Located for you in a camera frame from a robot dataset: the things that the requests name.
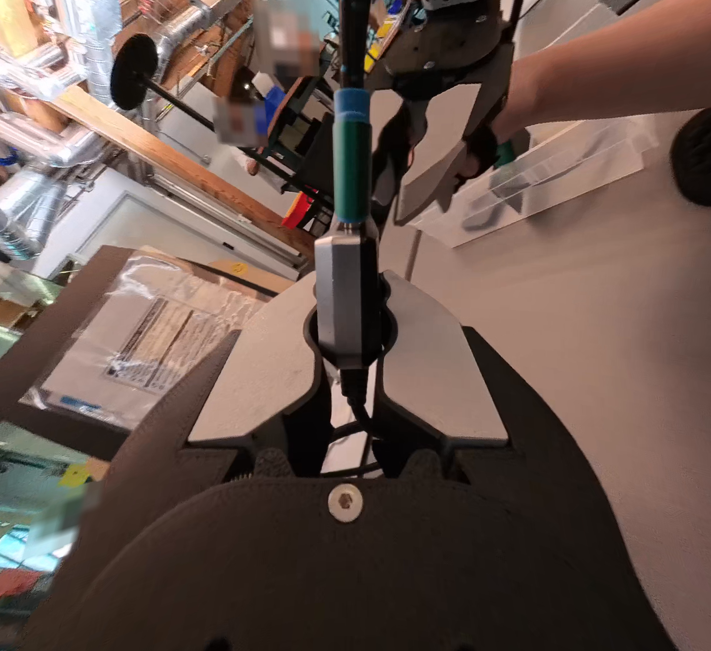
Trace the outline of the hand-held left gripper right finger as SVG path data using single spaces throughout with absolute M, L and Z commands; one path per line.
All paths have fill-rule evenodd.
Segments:
M 504 449 L 510 438 L 459 320 L 396 273 L 383 273 L 390 327 L 378 360 L 373 454 L 397 478 L 411 455 L 434 452 L 444 470 L 458 451 Z

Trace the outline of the clear plastic bin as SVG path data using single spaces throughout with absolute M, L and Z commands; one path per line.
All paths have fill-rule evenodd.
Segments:
M 531 218 L 640 171 L 658 146 L 655 123 L 649 114 L 572 123 L 467 182 L 447 212 L 434 203 L 410 225 L 455 248 Z

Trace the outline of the person's right hand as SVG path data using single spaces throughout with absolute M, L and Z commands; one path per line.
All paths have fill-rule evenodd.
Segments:
M 555 117 L 556 53 L 556 48 L 547 47 L 513 63 L 505 105 L 492 123 L 499 143 L 524 128 Z

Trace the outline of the brown box with clear pouch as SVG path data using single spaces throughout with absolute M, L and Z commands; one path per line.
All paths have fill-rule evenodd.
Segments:
M 200 265 L 100 247 L 1 359 L 1 421 L 109 458 L 227 336 L 294 283 L 237 258 Z

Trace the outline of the silver insulated pipes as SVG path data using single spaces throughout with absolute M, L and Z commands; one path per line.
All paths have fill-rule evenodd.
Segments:
M 19 58 L 1 51 L 1 88 L 53 100 L 87 78 L 84 47 L 76 40 L 45 43 Z M 1 185 L 1 260 L 31 261 L 45 249 L 70 178 L 59 171 L 100 159 L 102 137 L 80 123 L 55 133 L 26 115 L 1 107 L 1 144 L 28 162 Z

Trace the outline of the black disc on rod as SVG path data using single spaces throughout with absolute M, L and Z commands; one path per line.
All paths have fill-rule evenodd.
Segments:
M 129 38 L 118 52 L 111 70 L 110 94 L 113 103 L 123 111 L 132 111 L 144 102 L 151 91 L 215 133 L 215 125 L 210 120 L 154 81 L 157 68 L 158 53 L 153 39 L 147 34 Z

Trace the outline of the black silver hdmi hub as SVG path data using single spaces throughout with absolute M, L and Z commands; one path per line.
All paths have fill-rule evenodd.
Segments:
M 366 434 L 360 464 L 342 473 L 362 478 L 379 470 L 368 462 L 377 433 L 366 407 L 370 367 L 384 342 L 378 232 L 365 222 L 339 222 L 317 240 L 315 257 L 318 348 L 339 372 L 341 392 Z

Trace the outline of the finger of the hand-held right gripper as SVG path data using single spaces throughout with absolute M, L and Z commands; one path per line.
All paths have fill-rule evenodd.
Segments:
M 461 84 L 439 94 L 422 109 L 424 133 L 413 162 L 401 179 L 395 223 L 408 225 L 423 212 L 449 210 L 467 147 L 464 132 L 480 92 L 479 84 Z
M 412 163 L 416 131 L 410 107 L 393 90 L 371 96 L 373 200 L 389 205 Z

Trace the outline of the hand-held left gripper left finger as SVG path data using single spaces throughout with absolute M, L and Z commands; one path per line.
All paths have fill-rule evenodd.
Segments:
M 188 436 L 254 462 L 279 449 L 296 476 L 320 475 L 331 442 L 331 385 L 311 334 L 316 275 L 260 309 L 242 329 Z

